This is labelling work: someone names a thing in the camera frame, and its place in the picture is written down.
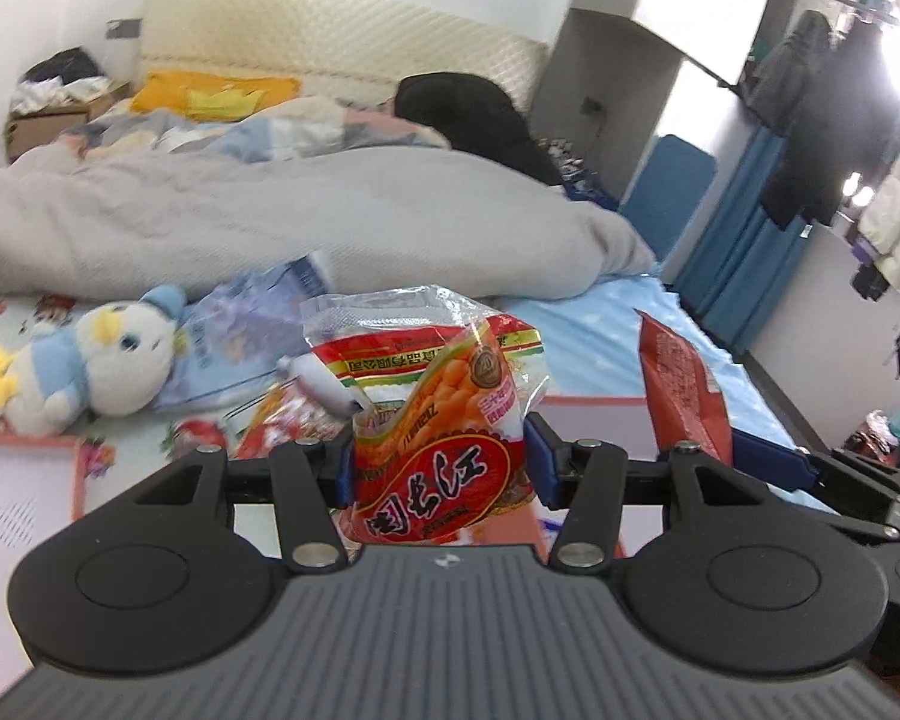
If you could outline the grey bedside shelf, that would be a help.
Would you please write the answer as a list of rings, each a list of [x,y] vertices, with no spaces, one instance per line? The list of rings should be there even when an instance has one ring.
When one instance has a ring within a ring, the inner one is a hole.
[[[566,140],[622,200],[658,138],[717,154],[738,98],[676,47],[621,16],[574,8],[530,112],[538,135]]]

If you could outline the red spicy strip packet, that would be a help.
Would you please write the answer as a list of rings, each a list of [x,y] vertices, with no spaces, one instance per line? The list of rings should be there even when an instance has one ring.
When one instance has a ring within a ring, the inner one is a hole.
[[[297,380],[273,385],[250,410],[250,419],[237,431],[237,444],[230,452],[235,460],[269,455],[288,442],[322,442],[333,439],[344,421],[333,416]]]

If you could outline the patchwork quilt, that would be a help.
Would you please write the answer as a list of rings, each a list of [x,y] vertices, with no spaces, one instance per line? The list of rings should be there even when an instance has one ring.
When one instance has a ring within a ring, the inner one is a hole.
[[[305,160],[377,146],[450,146],[427,125],[385,110],[343,106],[323,96],[292,99],[237,122],[198,122],[168,109],[120,109],[64,130],[58,140],[81,161],[152,151],[226,156],[244,164]]]

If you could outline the yellow pillow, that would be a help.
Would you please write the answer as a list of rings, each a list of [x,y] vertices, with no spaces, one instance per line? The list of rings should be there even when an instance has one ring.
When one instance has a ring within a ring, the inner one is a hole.
[[[294,76],[233,76],[158,71],[134,95],[131,110],[149,114],[168,110],[196,122],[238,122],[268,107],[299,98],[302,82]]]

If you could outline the black clothing pile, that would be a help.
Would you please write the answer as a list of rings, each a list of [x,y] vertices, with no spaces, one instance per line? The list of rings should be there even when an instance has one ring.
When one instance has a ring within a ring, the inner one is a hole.
[[[437,71],[401,80],[393,115],[439,132],[453,149],[532,177],[562,184],[559,169],[533,140],[509,94],[484,76]]]

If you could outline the grey duvet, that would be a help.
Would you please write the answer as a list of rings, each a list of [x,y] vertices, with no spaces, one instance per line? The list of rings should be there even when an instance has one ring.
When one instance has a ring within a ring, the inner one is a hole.
[[[377,146],[244,164],[205,153],[0,167],[0,293],[199,298],[310,255],[334,293],[440,284],[470,298],[571,298],[655,259],[612,211],[473,154]]]

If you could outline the orange box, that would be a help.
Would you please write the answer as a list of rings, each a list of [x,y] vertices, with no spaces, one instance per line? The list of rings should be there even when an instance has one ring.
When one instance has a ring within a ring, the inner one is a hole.
[[[544,473],[544,499],[532,496],[516,509],[464,528],[458,544],[531,544],[546,561],[594,445],[617,445],[631,460],[654,461],[658,454],[643,398],[548,395],[536,412],[553,433],[546,439],[536,434],[526,439],[530,470]]]

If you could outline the blue floral snack bag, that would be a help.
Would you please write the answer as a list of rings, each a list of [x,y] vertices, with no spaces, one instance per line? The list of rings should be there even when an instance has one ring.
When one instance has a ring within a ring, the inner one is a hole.
[[[172,372],[155,411],[198,411],[237,403],[278,377],[281,356],[308,349],[302,304],[328,293],[318,255],[253,270],[187,305],[175,333]]]

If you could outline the floral fruit mat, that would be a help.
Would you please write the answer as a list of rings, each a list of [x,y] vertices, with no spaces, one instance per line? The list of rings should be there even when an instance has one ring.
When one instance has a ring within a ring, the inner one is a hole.
[[[230,455],[250,429],[266,392],[292,380],[328,413],[342,415],[352,395],[305,349],[280,302],[253,309],[244,299],[201,299],[182,312],[169,382],[128,416],[86,413],[66,429],[80,438],[91,511],[167,461],[201,444]]]

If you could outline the hanging dark clothes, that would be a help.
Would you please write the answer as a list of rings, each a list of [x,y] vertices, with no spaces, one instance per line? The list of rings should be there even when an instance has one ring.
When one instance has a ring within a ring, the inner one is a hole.
[[[850,176],[877,187],[900,150],[900,94],[891,80],[877,23],[854,21],[837,46],[819,11],[754,72],[746,104],[784,138],[781,162],[761,193],[775,226],[827,224]]]

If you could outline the white blue plush toy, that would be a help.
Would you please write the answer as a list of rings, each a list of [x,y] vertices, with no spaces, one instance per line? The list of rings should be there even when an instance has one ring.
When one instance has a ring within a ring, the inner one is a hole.
[[[45,328],[17,351],[0,346],[0,419],[18,436],[64,433],[84,413],[119,418],[169,380],[187,298],[175,284]]]

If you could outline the white spray bottle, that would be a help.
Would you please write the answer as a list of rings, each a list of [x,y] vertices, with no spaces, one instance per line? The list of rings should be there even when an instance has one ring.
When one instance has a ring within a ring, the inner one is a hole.
[[[370,400],[357,388],[344,387],[329,367],[313,353],[281,356],[278,372],[286,379],[294,380],[307,397],[318,401],[330,415],[351,418],[356,413],[372,408]]]

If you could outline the blue curtain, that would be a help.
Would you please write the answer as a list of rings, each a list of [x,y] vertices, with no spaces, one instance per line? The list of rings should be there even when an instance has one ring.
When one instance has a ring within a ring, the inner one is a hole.
[[[758,338],[806,250],[805,223],[795,218],[781,229],[761,205],[784,146],[756,128],[673,283],[697,325],[735,356]]]

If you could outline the red orange corn snack packet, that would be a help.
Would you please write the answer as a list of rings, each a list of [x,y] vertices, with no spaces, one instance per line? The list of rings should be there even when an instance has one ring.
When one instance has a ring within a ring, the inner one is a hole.
[[[302,307],[302,328],[359,406],[347,539],[452,541],[532,499],[523,421],[549,383],[533,325],[418,286],[318,296]]]

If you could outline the blue chair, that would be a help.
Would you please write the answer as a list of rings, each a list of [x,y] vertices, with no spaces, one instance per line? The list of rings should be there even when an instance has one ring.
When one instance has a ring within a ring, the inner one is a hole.
[[[658,138],[621,215],[663,263],[717,176],[717,160],[676,135]]]

